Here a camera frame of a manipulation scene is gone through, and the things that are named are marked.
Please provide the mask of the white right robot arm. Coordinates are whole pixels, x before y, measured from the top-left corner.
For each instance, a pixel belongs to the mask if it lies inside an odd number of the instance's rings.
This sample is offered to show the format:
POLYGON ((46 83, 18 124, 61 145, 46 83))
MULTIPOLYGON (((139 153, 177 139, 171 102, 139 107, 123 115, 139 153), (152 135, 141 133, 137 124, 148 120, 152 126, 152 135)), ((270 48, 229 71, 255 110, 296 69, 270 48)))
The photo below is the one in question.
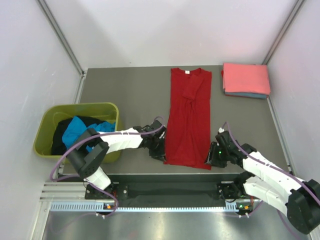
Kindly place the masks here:
POLYGON ((319 227, 320 184, 291 175, 247 143, 239 145, 229 131, 218 130, 205 163, 219 168, 228 163, 241 167, 244 171, 233 181, 234 194, 262 200, 286 215, 300 233, 308 235, 319 227))

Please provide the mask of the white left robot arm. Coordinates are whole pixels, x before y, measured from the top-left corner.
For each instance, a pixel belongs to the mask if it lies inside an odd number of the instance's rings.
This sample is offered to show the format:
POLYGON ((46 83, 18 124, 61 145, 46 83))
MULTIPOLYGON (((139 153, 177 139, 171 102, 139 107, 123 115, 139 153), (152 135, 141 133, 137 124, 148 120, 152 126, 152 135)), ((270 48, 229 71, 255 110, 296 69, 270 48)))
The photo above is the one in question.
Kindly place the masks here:
POLYGON ((126 149, 148 149, 153 159, 164 161, 166 127, 157 119, 144 127, 127 130, 97 132, 93 128, 85 132, 66 151, 66 158, 81 179, 93 185, 102 198, 109 198, 114 191, 110 178, 102 170, 106 155, 126 149))

